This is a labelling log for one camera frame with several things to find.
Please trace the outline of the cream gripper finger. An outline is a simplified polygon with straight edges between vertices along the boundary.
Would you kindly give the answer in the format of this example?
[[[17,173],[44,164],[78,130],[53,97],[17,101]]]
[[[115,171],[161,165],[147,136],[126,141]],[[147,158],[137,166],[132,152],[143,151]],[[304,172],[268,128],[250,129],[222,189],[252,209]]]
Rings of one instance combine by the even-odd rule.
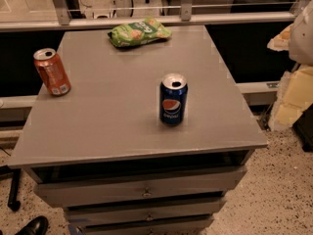
[[[267,48],[273,51],[288,51],[290,48],[291,24],[284,28],[278,35],[272,38]]]
[[[295,72],[286,71],[280,81],[268,125],[272,131],[292,127],[313,104],[313,67],[300,66]]]

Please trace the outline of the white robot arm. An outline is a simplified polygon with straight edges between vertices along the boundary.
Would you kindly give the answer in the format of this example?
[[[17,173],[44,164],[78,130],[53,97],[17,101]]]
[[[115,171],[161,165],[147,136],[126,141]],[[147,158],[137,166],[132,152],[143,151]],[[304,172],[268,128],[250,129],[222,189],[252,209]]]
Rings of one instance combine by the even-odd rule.
[[[268,122],[271,130],[284,130],[313,104],[313,1],[268,42],[267,48],[288,51],[298,64],[297,70],[284,72]]]

